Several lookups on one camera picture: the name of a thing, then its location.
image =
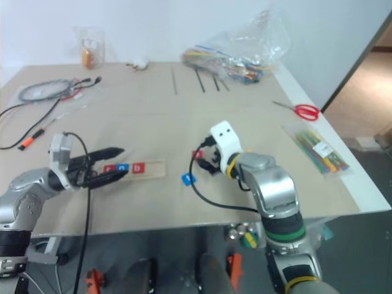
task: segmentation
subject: yellow ring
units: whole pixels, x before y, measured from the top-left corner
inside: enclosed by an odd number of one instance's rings
[[[228,165],[228,167],[227,167],[227,169],[226,169],[226,175],[228,176],[229,179],[232,179],[232,178],[233,178],[232,175],[231,175],[231,173],[232,173],[232,170],[233,170],[233,168],[234,168],[234,166],[235,166],[235,162],[237,161],[237,158],[238,158],[238,156],[239,156],[240,154],[241,154],[241,153],[237,154],[236,157],[233,158],[232,162]]]
[[[285,288],[285,294],[288,294],[288,291],[290,291],[290,288],[294,286],[295,284],[298,284],[300,282],[307,282],[307,281],[318,281],[316,277],[310,277],[310,276],[304,276],[304,277],[296,277],[295,279],[292,279],[288,284],[286,285]]]

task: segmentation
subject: green ring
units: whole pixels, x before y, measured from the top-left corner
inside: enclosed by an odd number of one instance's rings
[[[295,233],[291,233],[288,235],[278,235],[278,234],[271,233],[267,230],[265,231],[265,234],[267,235],[267,237],[274,239],[274,240],[277,240],[277,241],[291,241],[291,240],[297,239],[298,237],[305,234],[305,227],[302,226],[302,228],[300,228]]]

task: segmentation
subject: table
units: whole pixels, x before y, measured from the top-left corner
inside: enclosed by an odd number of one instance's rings
[[[323,116],[312,126],[352,168],[351,174],[341,179],[325,179],[284,132],[283,125],[301,120],[271,101],[310,104],[311,100],[282,64],[273,76],[259,84],[227,83],[229,91],[219,81],[218,91],[212,76],[200,73],[205,92],[194,70],[175,62],[151,64],[141,72],[134,72],[124,64],[106,64],[92,71],[79,65],[29,66],[2,89],[2,108],[23,85],[96,75],[102,76],[101,84],[85,90],[81,98],[94,99],[93,103],[56,121],[26,151],[0,153],[1,191],[20,173],[48,166],[47,150],[53,134],[72,131],[85,140],[90,151],[108,146],[126,149],[110,163],[163,159],[167,165],[164,178],[116,183],[95,190],[90,234],[257,221],[257,214],[208,205],[181,181],[191,151],[208,136],[211,126],[226,119],[244,149],[274,156],[291,174],[305,218],[391,209]],[[15,141],[48,108],[49,104],[30,105],[6,117],[0,124],[2,144]],[[73,154],[82,154],[77,142]],[[211,200],[254,207],[252,197],[241,192],[235,181],[222,175],[211,177],[198,167],[194,168],[194,174],[196,185]],[[82,235],[85,209],[85,191],[63,192],[45,203],[33,235]]]

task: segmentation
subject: scissors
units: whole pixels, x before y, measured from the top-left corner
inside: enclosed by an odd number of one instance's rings
[[[300,118],[306,119],[307,121],[316,121],[319,118],[320,110],[313,105],[298,104],[292,107],[276,101],[273,101],[273,103],[293,110],[296,115],[298,115]]]

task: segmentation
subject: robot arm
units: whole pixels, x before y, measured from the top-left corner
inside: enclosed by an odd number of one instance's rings
[[[246,183],[254,196],[265,229],[266,257],[275,290],[293,294],[337,293],[321,282],[319,261],[306,234],[291,176],[276,165],[273,157],[245,153],[228,122],[221,122],[210,132],[219,152],[220,171]]]
[[[95,189],[121,179],[127,171],[110,171],[98,175],[92,165],[122,153],[119,148],[106,148],[70,159],[72,137],[55,135],[51,148],[51,168],[28,171],[14,179],[0,196],[0,288],[8,293],[27,293],[27,280],[18,275],[25,271],[25,256],[43,204],[61,193],[80,187]]]

